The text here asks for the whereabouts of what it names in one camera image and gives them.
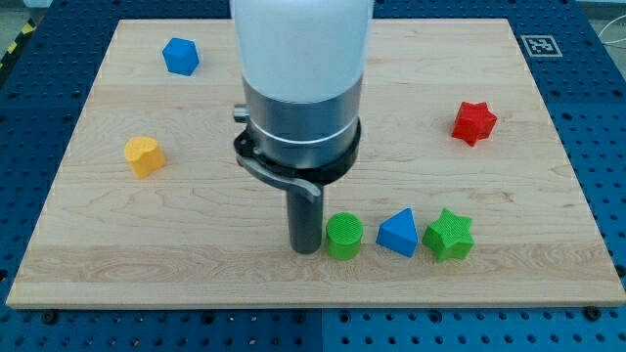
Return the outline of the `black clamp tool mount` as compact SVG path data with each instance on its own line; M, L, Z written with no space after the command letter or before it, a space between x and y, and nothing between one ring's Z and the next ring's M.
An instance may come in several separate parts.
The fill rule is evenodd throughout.
M293 168L279 164L263 154L256 153L250 134L244 130L233 142L237 163L259 181L304 197L314 202L322 196L323 188L343 177L356 161L361 139L361 121L348 148L336 159L314 168Z

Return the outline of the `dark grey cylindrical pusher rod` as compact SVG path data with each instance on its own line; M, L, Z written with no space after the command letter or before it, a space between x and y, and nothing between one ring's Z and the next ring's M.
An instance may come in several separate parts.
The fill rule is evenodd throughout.
M312 198L287 192L287 214L291 248L300 254L317 251L322 242L323 189L316 187Z

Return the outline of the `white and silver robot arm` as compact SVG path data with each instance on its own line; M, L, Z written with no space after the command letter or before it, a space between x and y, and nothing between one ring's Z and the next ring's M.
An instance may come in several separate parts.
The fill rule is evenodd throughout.
M322 242L324 188L354 164L372 0L230 4L245 102L234 148L252 176L285 191L291 248Z

